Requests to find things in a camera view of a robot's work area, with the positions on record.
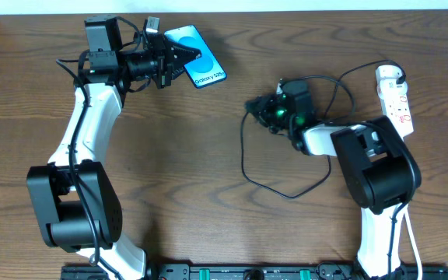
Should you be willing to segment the blue Samsung Galaxy smartphone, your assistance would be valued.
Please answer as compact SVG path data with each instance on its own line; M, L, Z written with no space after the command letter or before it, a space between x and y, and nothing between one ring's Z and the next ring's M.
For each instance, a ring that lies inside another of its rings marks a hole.
M164 35L175 43L198 49L201 52L199 58L184 65L184 69L195 88L201 89L227 79L225 70L194 25L167 30Z

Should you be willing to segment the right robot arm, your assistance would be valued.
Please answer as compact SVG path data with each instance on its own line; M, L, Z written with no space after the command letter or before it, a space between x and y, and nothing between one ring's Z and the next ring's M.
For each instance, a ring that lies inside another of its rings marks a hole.
M308 156L338 159L345 185L361 208L359 274L367 279L396 279L401 223L421 184L421 173L399 131L387 115L369 121L340 123L321 119L308 84L280 82L275 93L245 104L274 135L283 135Z

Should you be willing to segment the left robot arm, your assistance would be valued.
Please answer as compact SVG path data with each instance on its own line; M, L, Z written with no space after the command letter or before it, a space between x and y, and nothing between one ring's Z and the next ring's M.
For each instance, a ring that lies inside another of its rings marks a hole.
M112 128L131 83L168 86L201 50L161 34L139 33L129 49L118 35L94 37L70 71L75 106L47 164L30 167L26 184L49 247L87 257L106 279L154 279L146 252L123 231L121 203L103 167Z

